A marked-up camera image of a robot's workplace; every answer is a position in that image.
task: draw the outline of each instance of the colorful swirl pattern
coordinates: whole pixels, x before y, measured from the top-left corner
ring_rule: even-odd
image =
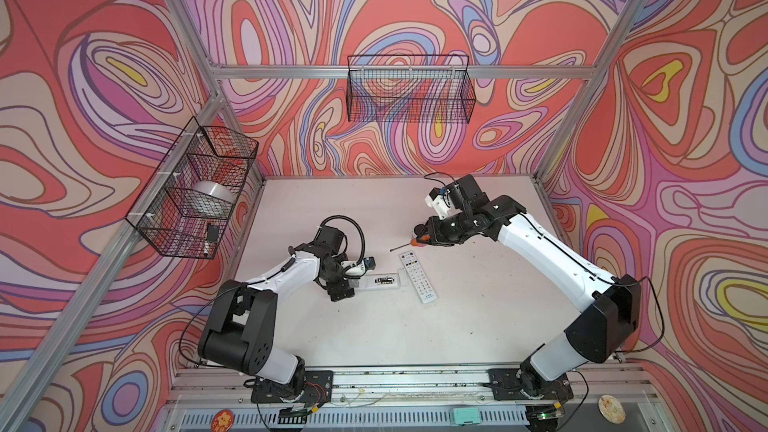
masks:
[[[635,355],[681,430],[768,430],[768,0],[650,0],[546,188],[571,245],[650,276]],[[656,340],[653,299],[627,347]]]
[[[581,65],[594,61],[626,0],[186,1],[218,63],[346,64],[353,53],[462,52],[484,65]],[[531,173],[580,83],[478,80],[468,126],[348,124],[331,105],[345,102],[343,80],[223,85],[247,133],[261,140],[264,172],[304,176]],[[340,115],[321,120],[329,107]]]
[[[0,392],[206,101],[162,0],[44,1],[0,0]],[[477,64],[579,65],[626,0],[186,1],[220,63],[466,52]],[[767,9],[650,0],[547,180],[577,250],[658,285],[668,335],[642,357],[684,430],[766,430],[754,404],[768,400]],[[532,172],[580,83],[474,85],[473,120],[449,126],[349,124],[343,80],[223,84],[262,143],[264,173],[382,175]],[[253,195],[248,184],[214,261],[139,245],[30,430],[152,427],[186,367],[180,330],[215,293]],[[643,313],[638,342],[649,343],[659,318]]]
[[[0,0],[0,394],[206,99],[162,0]],[[136,247],[27,429],[150,428],[253,196],[214,261]]]

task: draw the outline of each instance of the wire mesh basket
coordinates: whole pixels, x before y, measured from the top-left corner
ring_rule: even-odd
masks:
[[[463,54],[348,56],[347,118],[469,123],[476,98],[468,64]]]
[[[138,220],[126,219],[161,255],[214,258],[258,147],[240,132],[197,124],[158,195]]]

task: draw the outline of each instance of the white roll of tape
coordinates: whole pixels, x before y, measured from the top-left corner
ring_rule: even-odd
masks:
[[[205,198],[196,197],[190,201],[195,210],[213,218],[226,218],[229,216],[232,204],[235,203],[235,196],[227,187],[210,180],[201,180],[192,188],[207,196],[216,197],[228,202],[228,204],[223,204],[217,200],[205,200]]]

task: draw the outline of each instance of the black cable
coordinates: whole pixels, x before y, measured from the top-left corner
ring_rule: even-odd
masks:
[[[584,393],[584,396],[581,398],[581,402],[579,402],[579,403],[578,403],[578,405],[576,406],[576,408],[574,409],[574,411],[571,413],[571,415],[568,417],[568,419],[567,419],[565,422],[563,422],[563,423],[562,423],[562,425],[561,425],[560,427],[558,427],[558,428],[554,429],[554,432],[559,432],[560,430],[562,430],[562,428],[563,428],[563,427],[565,427],[566,425],[568,425],[568,422],[570,422],[570,421],[571,421],[571,419],[572,419],[572,418],[574,418],[574,416],[576,415],[576,413],[578,412],[578,410],[581,408],[581,405],[584,403],[584,401],[587,399],[587,396],[589,395],[589,384],[587,383],[587,379],[586,379],[586,377],[585,377],[585,376],[584,376],[584,374],[582,374],[582,373],[581,373],[581,371],[579,371],[579,370],[574,370],[574,372],[576,372],[576,373],[578,373],[579,375],[581,375],[581,378],[584,380],[584,385],[586,385],[586,386],[587,386],[587,391]]]
[[[347,239],[346,234],[344,234],[344,232],[342,232],[342,234],[344,235],[344,237],[343,237],[343,239],[344,239],[344,250],[339,252],[339,254],[346,254],[346,248],[350,244],[350,241],[349,241],[349,239]]]
[[[210,304],[211,304],[213,301],[215,301],[216,299],[218,299],[218,298],[219,298],[219,297],[221,297],[222,295],[226,294],[227,292],[232,292],[233,290],[237,290],[237,289],[238,289],[238,288],[240,288],[240,287],[242,287],[242,286],[241,286],[241,285],[238,285],[238,286],[236,286],[236,287],[228,288],[228,289],[227,289],[227,290],[225,290],[224,292],[219,292],[219,293],[218,293],[218,295],[217,295],[216,297],[214,297],[214,298],[212,298],[211,300],[209,300],[209,301],[206,303],[206,305],[204,305],[203,307],[201,307],[201,308],[200,308],[200,310],[198,310],[197,312],[195,312],[195,315],[193,315],[193,316],[192,316],[192,318],[190,319],[190,321],[189,321],[189,322],[187,322],[187,326],[186,326],[186,327],[184,327],[184,330],[183,330],[183,331],[181,331],[181,336],[179,337],[179,354],[181,355],[181,357],[183,357],[183,358],[187,359],[189,362],[192,362],[193,364],[197,365],[198,367],[199,367],[199,366],[202,366],[202,367],[211,367],[211,368],[226,369],[226,367],[225,367],[225,366],[223,366],[223,365],[215,365],[215,364],[203,364],[203,359],[202,359],[202,358],[201,358],[200,360],[192,360],[192,359],[188,358],[188,357],[187,357],[187,355],[184,353],[184,351],[181,349],[181,344],[182,344],[182,341],[184,340],[184,335],[187,333],[187,329],[189,328],[189,326],[190,326],[190,325],[192,325],[192,321],[194,321],[194,320],[195,320],[195,318],[196,318],[196,317],[197,317],[197,316],[200,314],[200,312],[202,312],[202,311],[203,311],[203,309],[205,309],[205,308],[206,308],[208,305],[210,305]]]
[[[431,173],[431,174],[427,174],[427,175],[425,175],[425,176],[424,176],[424,178],[426,178],[427,180],[433,180],[433,181],[435,181],[435,182],[440,182],[440,183],[442,184],[442,187],[443,187],[443,188],[445,188],[445,187],[448,187],[448,186],[446,185],[446,183],[445,183],[445,182],[443,182],[442,180],[440,180],[439,178],[430,177],[430,176],[433,176],[433,175],[435,175],[435,174],[437,174],[437,173],[439,173],[439,172],[433,172],[433,173]]]
[[[533,227],[533,230],[538,232],[540,238],[546,239],[547,242],[549,242],[550,244],[554,245],[560,252],[562,252],[563,254],[566,254],[568,256],[568,258],[570,258],[573,262],[576,262],[579,265],[579,267],[581,267],[586,273],[590,274],[593,278],[596,278],[597,280],[599,280],[600,282],[605,283],[605,284],[615,285],[616,287],[629,288],[629,287],[633,287],[634,286],[634,284],[629,284],[629,285],[617,284],[616,282],[610,282],[610,281],[604,280],[603,278],[597,276],[594,272],[592,272],[591,270],[586,268],[584,266],[584,264],[582,264],[580,261],[576,260],[575,257],[573,257],[571,254],[567,253],[559,245],[554,243],[549,237],[547,237],[546,235],[542,234],[542,232],[540,230],[538,230],[536,228],[536,226],[533,225],[533,223],[528,219],[528,217],[526,217],[525,214],[521,214],[521,215],[523,216],[525,221],[528,224],[530,224],[531,227]],[[656,302],[656,310],[659,313],[659,319],[661,320],[661,333],[659,334],[659,337],[652,344],[648,345],[647,347],[643,347],[643,348],[638,349],[638,350],[616,350],[617,352],[621,352],[623,354],[628,354],[629,352],[643,352],[643,351],[652,349],[656,344],[661,342],[661,339],[664,338],[664,333],[667,331],[667,325],[664,322],[664,314],[661,312],[661,304],[659,303],[659,297],[658,297],[658,295],[656,295],[656,288],[654,287],[654,284],[652,283],[652,281],[650,280],[650,278],[647,275],[645,277],[642,277],[638,281],[638,283],[641,284],[643,281],[648,282],[648,285],[650,286],[650,291],[654,295],[654,302]]]
[[[360,258],[357,259],[357,264],[358,265],[362,264],[362,258],[365,257],[366,255],[366,236],[362,234],[362,229],[360,228],[360,224],[358,224],[357,222],[355,222],[354,220],[352,220],[347,216],[330,216],[330,217],[324,218],[320,223],[320,226],[322,227],[328,222],[330,222],[331,220],[334,220],[336,218],[340,218],[341,220],[346,220],[347,222],[355,226],[355,228],[357,229],[357,233],[360,234]],[[317,234],[315,234],[315,240],[317,240],[318,235],[320,235],[319,229],[317,231]]]
[[[659,334],[659,337],[650,345],[647,347],[639,348],[637,350],[616,350],[617,352],[622,352],[624,354],[628,354],[629,352],[644,352],[646,350],[654,348],[656,344],[661,342],[661,339],[664,338],[664,332],[667,331],[667,325],[664,323],[664,314],[661,313],[661,305],[659,305],[659,298],[656,295],[656,288],[654,287],[654,284],[648,279],[648,276],[646,275],[643,277],[640,282],[643,281],[643,279],[648,280],[648,285],[650,285],[650,291],[654,294],[654,300],[656,301],[656,310],[659,313],[659,319],[661,320],[661,333]]]
[[[434,172],[431,172],[431,173],[427,174],[426,176],[424,176],[424,178],[428,178],[430,176],[434,176],[435,174],[443,174],[444,176],[448,176],[448,177],[451,178],[451,180],[456,182],[456,177],[452,176],[451,174],[449,174],[447,172],[440,172],[439,170],[435,170]]]
[[[258,398],[258,396],[259,396],[259,393],[258,393],[259,381],[257,379],[253,379],[253,381],[254,381],[254,387],[255,387],[254,392],[256,393],[256,397]],[[258,399],[256,399],[256,410],[259,412],[259,418],[261,419],[261,423],[264,424],[264,427],[266,427],[266,429],[269,432],[272,432],[272,429],[270,428],[269,425],[266,424],[266,420],[264,420],[264,416],[261,414],[261,408],[259,408],[259,401],[258,401]]]

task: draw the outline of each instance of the metal mounting plate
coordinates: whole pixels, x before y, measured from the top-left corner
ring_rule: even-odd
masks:
[[[318,384],[321,386],[325,392],[325,402],[331,402],[331,391],[333,389],[333,371],[332,370],[308,370],[306,372],[306,380],[308,382],[312,382],[313,384]],[[304,393],[301,396],[300,400],[297,401],[298,404],[314,404],[315,402],[319,402],[318,396],[320,392],[315,389],[311,385],[307,385],[304,387]],[[259,404],[287,404],[287,402],[283,402],[283,400],[277,396],[277,394],[270,388],[269,386],[265,386],[264,383],[261,383],[261,385],[258,388],[254,388],[253,393],[251,394],[251,402],[254,404],[258,402]]]
[[[492,388],[494,400],[529,400],[520,390],[520,381],[517,379],[519,369],[491,369],[488,376],[491,378],[491,384],[498,388]],[[574,398],[574,392],[571,389],[571,382],[568,377],[562,374],[555,382],[552,382],[550,388],[544,392],[541,400],[559,400],[565,402]]]

